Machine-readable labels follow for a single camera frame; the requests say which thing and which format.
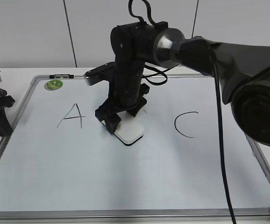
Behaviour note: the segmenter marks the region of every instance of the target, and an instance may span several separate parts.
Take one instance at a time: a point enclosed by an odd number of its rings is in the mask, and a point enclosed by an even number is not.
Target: round sticker
[[[63,81],[59,79],[53,79],[45,84],[46,90],[58,90],[63,86]]]

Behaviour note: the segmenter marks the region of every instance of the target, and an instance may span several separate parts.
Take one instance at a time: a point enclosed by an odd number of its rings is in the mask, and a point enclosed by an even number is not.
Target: black cable
[[[149,4],[149,2],[147,0],[142,0],[145,5],[146,5],[146,9],[147,9],[147,18],[149,20],[149,22],[153,25],[156,26],[157,23],[152,19],[152,8]],[[141,16],[137,16],[134,15],[133,11],[132,11],[132,4],[133,4],[133,0],[129,0],[129,4],[128,4],[128,8],[129,8],[129,13],[132,17],[137,18],[140,20],[140,22],[144,22],[144,19]]]
[[[214,65],[215,93],[216,93],[217,111],[218,111],[221,172],[222,172],[225,195],[226,195],[226,200],[227,200],[231,220],[232,220],[233,224],[236,224],[235,215],[233,212],[231,199],[230,199],[227,176],[226,176],[225,154],[224,154],[224,144],[223,144],[223,123],[222,123],[223,119],[222,119],[221,93],[220,93],[220,86],[219,86],[219,74],[218,74],[218,69],[217,69],[217,65],[216,65],[216,58],[215,58],[214,53],[212,53],[211,60],[212,60],[213,65]]]
[[[157,68],[154,68],[154,67],[151,67],[151,66],[148,66],[148,65],[144,65],[144,68],[156,72],[155,74],[152,74],[152,75],[142,76],[142,78],[145,78],[146,81],[148,81],[150,84],[152,84],[152,85],[163,85],[163,84],[165,84],[168,81],[168,77],[167,77],[167,75],[165,74],[164,71],[160,71]],[[156,83],[156,82],[150,81],[148,79],[148,77],[153,77],[153,76],[156,76],[156,75],[162,75],[165,78],[165,80],[162,81],[162,82]]]
[[[174,69],[177,65],[173,66],[172,68],[169,68],[169,69],[166,69],[166,70],[163,70],[162,72],[167,72],[167,71],[170,71],[171,69]],[[150,78],[150,77],[153,77],[153,76],[157,76],[159,75],[160,73],[157,72],[157,73],[154,73],[154,74],[151,74],[151,75],[143,75],[142,78]]]
[[[152,8],[151,8],[149,2],[148,2],[147,0],[142,0],[142,1],[143,1],[143,2],[145,3],[145,5],[146,5],[146,9],[147,9],[147,18],[148,18],[149,22],[150,22],[153,26],[156,26],[157,23],[156,23],[155,21],[153,21],[153,19],[152,19]]]
[[[129,13],[130,13],[130,15],[131,15],[132,17],[134,17],[134,18],[139,19],[140,22],[144,22],[144,19],[143,19],[141,16],[134,15],[134,13],[133,13],[133,11],[132,11],[132,4],[133,4],[133,0],[129,0],[129,5],[128,5],[128,7],[129,7]]]

